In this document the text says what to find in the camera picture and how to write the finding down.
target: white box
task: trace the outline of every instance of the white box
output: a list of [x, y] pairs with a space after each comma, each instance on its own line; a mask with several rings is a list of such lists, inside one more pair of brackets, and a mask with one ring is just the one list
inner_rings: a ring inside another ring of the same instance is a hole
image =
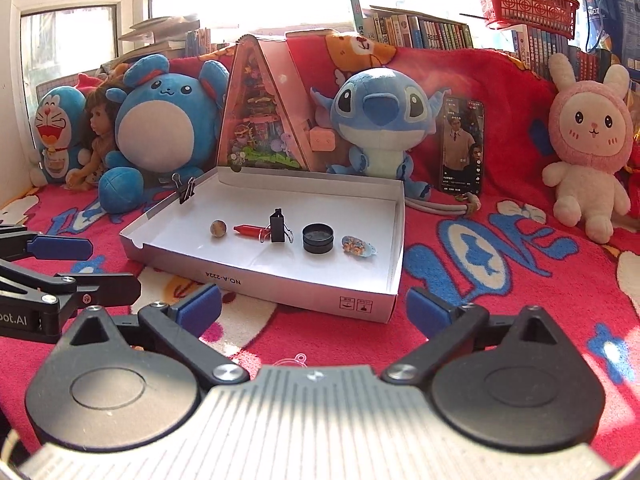
[[[120, 233], [127, 256], [225, 290], [339, 316], [387, 322], [398, 294], [404, 240], [402, 182], [306, 171], [215, 168], [196, 181], [180, 204], [174, 193]], [[292, 244], [260, 243], [233, 231], [269, 225], [281, 208]], [[214, 220], [227, 233], [214, 238]], [[334, 248], [307, 253], [302, 229], [321, 222], [334, 229]], [[345, 235], [377, 253], [344, 253]]]

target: rabbit ear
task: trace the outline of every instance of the rabbit ear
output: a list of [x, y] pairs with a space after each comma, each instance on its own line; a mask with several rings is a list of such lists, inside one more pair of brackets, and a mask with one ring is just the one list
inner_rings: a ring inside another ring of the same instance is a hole
[[629, 72], [622, 65], [611, 65], [604, 76], [603, 83], [608, 86], [613, 93], [623, 99], [629, 90]]
[[549, 72], [559, 91], [569, 88], [575, 83], [574, 67], [564, 54], [553, 54], [549, 58]]

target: black cylindrical cap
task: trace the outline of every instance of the black cylindrical cap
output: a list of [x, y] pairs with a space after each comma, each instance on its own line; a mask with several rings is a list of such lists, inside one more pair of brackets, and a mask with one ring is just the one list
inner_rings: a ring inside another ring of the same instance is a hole
[[326, 224], [309, 224], [302, 229], [302, 245], [308, 253], [328, 253], [334, 248], [334, 230]]

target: phone screen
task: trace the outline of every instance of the phone screen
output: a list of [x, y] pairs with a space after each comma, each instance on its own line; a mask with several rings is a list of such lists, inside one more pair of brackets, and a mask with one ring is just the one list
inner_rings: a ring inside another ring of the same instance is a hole
[[484, 106], [448, 97], [443, 106], [440, 190], [480, 194], [484, 164]]

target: plush toy nose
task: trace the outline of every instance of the plush toy nose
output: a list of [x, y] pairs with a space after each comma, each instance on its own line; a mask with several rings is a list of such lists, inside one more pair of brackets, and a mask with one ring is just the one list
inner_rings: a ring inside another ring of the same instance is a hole
[[362, 109], [367, 118], [377, 126], [389, 124], [398, 116], [400, 105], [393, 94], [369, 94], [364, 97]]

